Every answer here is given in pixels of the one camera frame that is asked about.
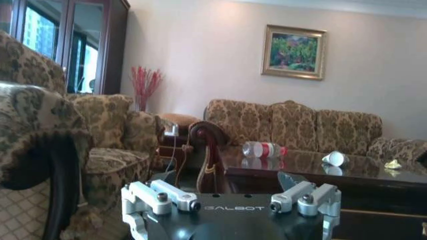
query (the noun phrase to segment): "cabinet door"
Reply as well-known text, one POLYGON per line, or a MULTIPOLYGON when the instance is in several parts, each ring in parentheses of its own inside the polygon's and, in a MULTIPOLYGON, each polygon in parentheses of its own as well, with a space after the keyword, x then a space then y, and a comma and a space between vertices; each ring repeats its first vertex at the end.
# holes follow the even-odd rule
POLYGON ((108 10, 105 2, 108 1, 69 2, 64 50, 68 93, 103 93, 108 10))
POLYGON ((23 24, 17 29, 21 43, 59 64, 63 58, 67 4, 63 0, 23 1, 23 24))

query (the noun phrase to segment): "framed painting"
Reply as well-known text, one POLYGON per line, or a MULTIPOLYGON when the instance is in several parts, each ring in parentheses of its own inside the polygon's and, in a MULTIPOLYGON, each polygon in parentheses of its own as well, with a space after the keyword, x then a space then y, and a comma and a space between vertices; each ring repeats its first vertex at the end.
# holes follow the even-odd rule
POLYGON ((267 25, 261 74, 321 80, 325 74, 327 32, 267 25))

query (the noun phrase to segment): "bolt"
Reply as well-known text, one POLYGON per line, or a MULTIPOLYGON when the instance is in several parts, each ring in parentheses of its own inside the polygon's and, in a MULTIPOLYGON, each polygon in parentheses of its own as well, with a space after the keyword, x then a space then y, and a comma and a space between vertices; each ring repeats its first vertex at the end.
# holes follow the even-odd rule
POLYGON ((311 194, 304 194, 304 196, 301 196, 301 200, 307 203, 307 204, 312 204, 313 203, 313 195, 311 194))
POLYGON ((281 205, 277 202, 269 204, 269 209, 273 213, 277 213, 281 210, 281 205))
POLYGON ((201 208, 201 204, 197 201, 192 201, 189 204, 189 211, 191 212, 197 212, 201 208))
POLYGON ((164 203, 168 200, 168 194, 165 192, 160 192, 157 194, 157 200, 160 203, 164 203))

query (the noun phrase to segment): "gold frame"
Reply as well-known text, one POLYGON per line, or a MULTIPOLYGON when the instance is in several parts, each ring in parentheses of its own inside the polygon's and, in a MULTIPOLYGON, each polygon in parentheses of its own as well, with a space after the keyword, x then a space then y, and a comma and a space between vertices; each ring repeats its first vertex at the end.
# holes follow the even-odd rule
POLYGON ((299 27, 267 25, 264 37, 264 52, 261 61, 261 75, 300 78, 307 80, 321 80, 325 76, 325 51, 327 51, 327 31, 299 27), (279 70, 269 68, 272 37, 273 33, 291 34, 304 37, 317 38, 317 49, 315 56, 315 72, 297 70, 279 70))

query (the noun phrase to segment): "cable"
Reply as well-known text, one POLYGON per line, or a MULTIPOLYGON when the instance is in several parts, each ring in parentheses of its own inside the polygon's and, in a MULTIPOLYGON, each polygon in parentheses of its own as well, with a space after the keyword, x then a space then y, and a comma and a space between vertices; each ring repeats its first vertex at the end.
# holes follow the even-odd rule
POLYGON ((169 167, 172 165, 172 161, 173 161, 173 156, 175 156, 175 148, 176 148, 176 135, 173 135, 173 150, 172 150, 172 157, 171 157, 171 161, 168 162, 167 168, 165 168, 165 173, 169 170, 169 167))

